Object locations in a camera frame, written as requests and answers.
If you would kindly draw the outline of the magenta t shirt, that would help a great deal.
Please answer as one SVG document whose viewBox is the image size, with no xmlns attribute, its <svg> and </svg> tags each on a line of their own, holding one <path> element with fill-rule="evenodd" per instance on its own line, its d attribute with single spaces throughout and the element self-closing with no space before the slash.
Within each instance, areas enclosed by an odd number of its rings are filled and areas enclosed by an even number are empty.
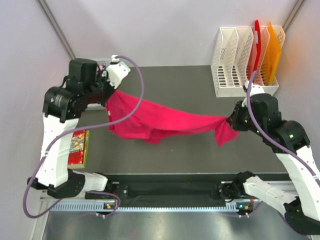
<svg viewBox="0 0 320 240">
<path fill-rule="evenodd" d="M 159 144 L 162 139 L 173 136 L 213 131 L 214 139 L 221 147 L 238 136 L 227 123 L 226 116 L 188 113 L 148 100 L 143 100 L 128 119 L 108 129 L 122 139 L 140 139 L 151 144 Z"/>
</svg>

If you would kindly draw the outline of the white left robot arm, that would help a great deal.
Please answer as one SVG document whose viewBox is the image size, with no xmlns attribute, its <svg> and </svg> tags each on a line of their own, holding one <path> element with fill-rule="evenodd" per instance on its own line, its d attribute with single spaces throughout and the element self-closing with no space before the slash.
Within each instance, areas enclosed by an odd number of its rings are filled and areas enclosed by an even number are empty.
<svg viewBox="0 0 320 240">
<path fill-rule="evenodd" d="M 55 199 L 90 191 L 105 199 L 113 194 L 114 187 L 106 176 L 73 171 L 68 160 L 82 113 L 90 104 L 105 106 L 129 72 L 118 56 L 113 56 L 108 66 L 86 58 L 69 62 L 62 84 L 49 88 L 44 95 L 41 159 L 27 180 L 28 188 L 46 190 Z"/>
</svg>

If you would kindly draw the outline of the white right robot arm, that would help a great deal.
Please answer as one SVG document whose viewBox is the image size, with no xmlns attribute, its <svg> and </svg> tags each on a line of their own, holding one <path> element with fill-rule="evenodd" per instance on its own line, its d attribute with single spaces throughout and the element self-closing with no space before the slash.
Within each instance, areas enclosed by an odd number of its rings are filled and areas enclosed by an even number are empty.
<svg viewBox="0 0 320 240">
<path fill-rule="evenodd" d="M 304 127 L 283 120 L 278 100 L 256 84 L 245 89 L 227 123 L 236 131 L 251 131 L 261 137 L 286 169 L 296 194 L 285 192 L 250 171 L 232 181 L 239 198 L 253 196 L 275 209 L 300 235 L 320 234 L 320 171 Z"/>
</svg>

